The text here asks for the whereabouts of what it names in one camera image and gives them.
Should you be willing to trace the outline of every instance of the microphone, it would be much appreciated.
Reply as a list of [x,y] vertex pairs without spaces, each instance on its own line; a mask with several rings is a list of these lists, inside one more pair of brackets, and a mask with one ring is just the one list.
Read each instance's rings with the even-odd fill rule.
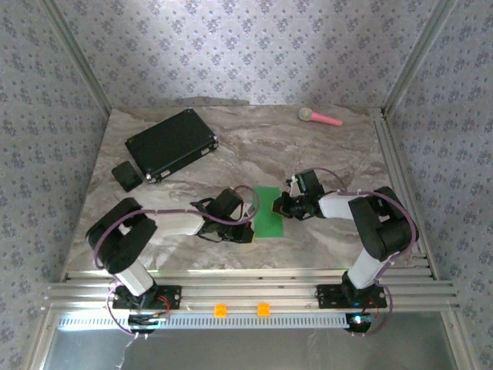
[[314,112],[310,108],[301,108],[298,116],[303,121],[314,121],[326,123],[327,125],[342,126],[342,121],[340,119],[324,116],[323,114]]

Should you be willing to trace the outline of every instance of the purple cable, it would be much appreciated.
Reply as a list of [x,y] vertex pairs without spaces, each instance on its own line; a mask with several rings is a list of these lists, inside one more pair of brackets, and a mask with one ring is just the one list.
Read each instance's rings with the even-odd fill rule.
[[406,249],[404,249],[402,252],[399,252],[399,253],[395,254],[394,256],[390,257],[389,260],[387,261],[387,263],[380,269],[377,276],[375,276],[375,279],[374,279],[375,285],[383,288],[385,290],[387,296],[388,296],[388,314],[387,314],[387,317],[384,319],[384,321],[380,324],[380,326],[378,328],[376,328],[373,331],[370,331],[369,333],[365,334],[364,336],[374,335],[374,334],[377,334],[379,331],[381,331],[385,327],[385,325],[388,323],[389,319],[392,316],[392,311],[394,310],[394,299],[392,298],[391,290],[388,288],[387,285],[381,284],[379,282],[379,279],[384,274],[384,272],[391,266],[391,264],[394,263],[394,261],[397,258],[399,258],[402,254],[406,254],[408,252],[411,252],[411,249],[414,246],[414,243],[416,243],[416,236],[417,236],[416,225],[414,224],[414,221],[413,221],[411,215],[406,211],[406,209],[404,207],[402,207],[402,205],[400,205],[398,202],[396,202],[395,200],[393,200],[392,198],[390,198],[384,194],[377,193],[376,191],[347,191],[347,192],[338,192],[338,194],[341,196],[351,196],[351,197],[352,196],[359,196],[359,195],[361,195],[361,196],[373,195],[375,197],[379,197],[383,200],[386,200],[388,203],[395,206],[404,215],[404,217],[406,218],[406,221],[409,223],[409,227],[411,229],[411,242],[406,247]]
[[310,170],[313,170],[313,171],[317,171],[317,170],[318,170],[318,171],[325,171],[325,172],[330,173],[332,176],[334,176],[334,177],[335,177],[335,178],[336,178],[336,179],[340,182],[340,184],[341,184],[341,185],[342,185],[342,187],[343,187],[343,190],[344,190],[344,191],[347,191],[347,186],[346,186],[346,184],[345,184],[345,183],[344,183],[344,181],[340,178],[340,176],[339,176],[339,175],[337,175],[337,174],[336,174],[333,170],[329,170],[329,169],[327,169],[327,168],[323,168],[323,167],[312,167],[312,168],[309,168],[309,169],[307,169],[307,170],[305,170],[305,171],[310,171]]
[[104,266],[99,263],[98,261],[98,256],[99,256],[99,250],[101,249],[102,243],[105,241],[105,239],[108,237],[108,235],[115,230],[120,224],[128,220],[129,218],[132,218],[136,216],[137,214],[195,214],[197,216],[202,216],[206,217],[212,221],[216,221],[219,224],[224,224],[224,225],[230,225],[230,226],[237,226],[237,225],[242,225],[246,224],[247,222],[251,221],[255,215],[257,214],[257,211],[259,210],[260,207],[260,198],[259,194],[251,187],[248,187],[247,185],[239,185],[234,188],[234,190],[238,189],[247,189],[253,194],[254,198],[254,203],[255,204],[255,209],[252,212],[252,214],[242,220],[239,221],[227,221],[227,220],[221,220],[220,218],[211,216],[210,214],[206,214],[204,212],[200,212],[198,210],[186,210],[186,209],[175,209],[175,210],[134,210],[133,212],[130,212],[129,214],[126,214],[125,216],[121,217],[113,225],[108,227],[104,233],[102,233],[101,237],[99,238],[98,242],[94,246],[94,265],[98,270],[104,269]]
[[129,329],[124,328],[123,325],[121,325],[118,322],[118,320],[116,320],[115,315],[112,313],[111,308],[109,307],[109,297],[111,296],[111,294],[115,293],[115,290],[118,287],[122,287],[122,286],[123,286],[123,284],[117,283],[117,284],[115,284],[115,286],[113,288],[111,288],[109,290],[109,293],[106,296],[106,309],[108,310],[108,313],[111,316],[111,319],[113,320],[113,322],[116,324],[116,326],[118,326],[118,329],[120,329],[121,331],[123,331],[125,334],[128,334],[128,335],[131,335],[131,336],[135,337],[136,336],[135,333],[132,333]]

